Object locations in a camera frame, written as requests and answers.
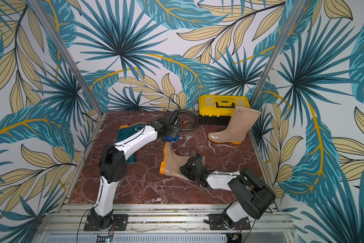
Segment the beige boot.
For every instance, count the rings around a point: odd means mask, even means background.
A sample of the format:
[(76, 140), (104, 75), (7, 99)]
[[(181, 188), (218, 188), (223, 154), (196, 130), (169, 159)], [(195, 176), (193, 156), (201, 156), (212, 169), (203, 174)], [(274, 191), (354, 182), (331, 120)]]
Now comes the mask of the beige boot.
[[(172, 142), (166, 142), (163, 152), (163, 161), (161, 162), (160, 174), (173, 176), (185, 181), (190, 181), (180, 172), (180, 167), (188, 162), (192, 156), (179, 156), (174, 152)], [(205, 166), (205, 157), (203, 156), (203, 164)]]
[(241, 144), (261, 114), (259, 110), (236, 106), (226, 129), (209, 132), (207, 137), (216, 143)]

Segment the teal rubber boot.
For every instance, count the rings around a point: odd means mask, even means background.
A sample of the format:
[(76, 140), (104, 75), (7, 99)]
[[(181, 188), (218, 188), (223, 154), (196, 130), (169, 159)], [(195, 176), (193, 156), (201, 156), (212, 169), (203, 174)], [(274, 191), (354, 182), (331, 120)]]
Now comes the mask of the teal rubber boot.
[(119, 128), (114, 147), (120, 156), (120, 161), (125, 159), (127, 164), (135, 163), (135, 153), (148, 143), (148, 134), (145, 133), (146, 128), (146, 123), (136, 123), (130, 126), (123, 125)]

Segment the blue grey cloth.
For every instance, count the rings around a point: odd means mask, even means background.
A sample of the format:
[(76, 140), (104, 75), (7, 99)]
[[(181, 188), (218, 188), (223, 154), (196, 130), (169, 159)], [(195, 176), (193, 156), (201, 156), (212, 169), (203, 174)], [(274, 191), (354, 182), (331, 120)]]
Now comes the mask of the blue grey cloth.
[(176, 135), (176, 137), (165, 136), (163, 140), (166, 142), (177, 142), (179, 140), (179, 135)]

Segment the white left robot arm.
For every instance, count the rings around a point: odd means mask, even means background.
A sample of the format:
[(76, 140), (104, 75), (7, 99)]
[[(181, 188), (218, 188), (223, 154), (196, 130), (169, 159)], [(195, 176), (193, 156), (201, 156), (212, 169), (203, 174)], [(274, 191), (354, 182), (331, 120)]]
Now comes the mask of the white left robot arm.
[(181, 129), (179, 112), (167, 110), (159, 119), (127, 126), (127, 133), (122, 139), (114, 144), (106, 144), (99, 163), (99, 192), (90, 216), (99, 222), (109, 223), (117, 186), (127, 173), (126, 161), (142, 147), (159, 138), (176, 141)]

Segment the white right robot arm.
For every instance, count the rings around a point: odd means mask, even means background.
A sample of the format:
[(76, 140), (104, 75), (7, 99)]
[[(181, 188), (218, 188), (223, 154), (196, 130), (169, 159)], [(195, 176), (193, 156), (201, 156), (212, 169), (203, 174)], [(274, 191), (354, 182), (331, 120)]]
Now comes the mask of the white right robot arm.
[(224, 209), (220, 220), (216, 220), (216, 224), (226, 229), (234, 229), (247, 218), (260, 219), (276, 199), (274, 191), (249, 168), (233, 173), (208, 170), (202, 157), (195, 155), (179, 169), (183, 176), (203, 188), (233, 193), (236, 201)]

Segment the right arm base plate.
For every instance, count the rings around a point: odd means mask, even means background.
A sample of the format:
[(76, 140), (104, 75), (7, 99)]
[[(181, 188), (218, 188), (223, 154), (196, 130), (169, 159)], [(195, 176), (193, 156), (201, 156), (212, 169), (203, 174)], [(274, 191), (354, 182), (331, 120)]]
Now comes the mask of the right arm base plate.
[(250, 220), (248, 217), (234, 222), (230, 217), (225, 214), (209, 214), (209, 219), (204, 220), (206, 224), (209, 224), (210, 230), (250, 230)]

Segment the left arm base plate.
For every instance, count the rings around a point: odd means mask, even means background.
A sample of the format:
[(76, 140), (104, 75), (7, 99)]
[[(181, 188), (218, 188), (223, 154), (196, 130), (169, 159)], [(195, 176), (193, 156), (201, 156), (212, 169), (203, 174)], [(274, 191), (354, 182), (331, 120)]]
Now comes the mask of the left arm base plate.
[(84, 231), (125, 231), (127, 222), (127, 214), (109, 214), (101, 217), (94, 213), (87, 217)]

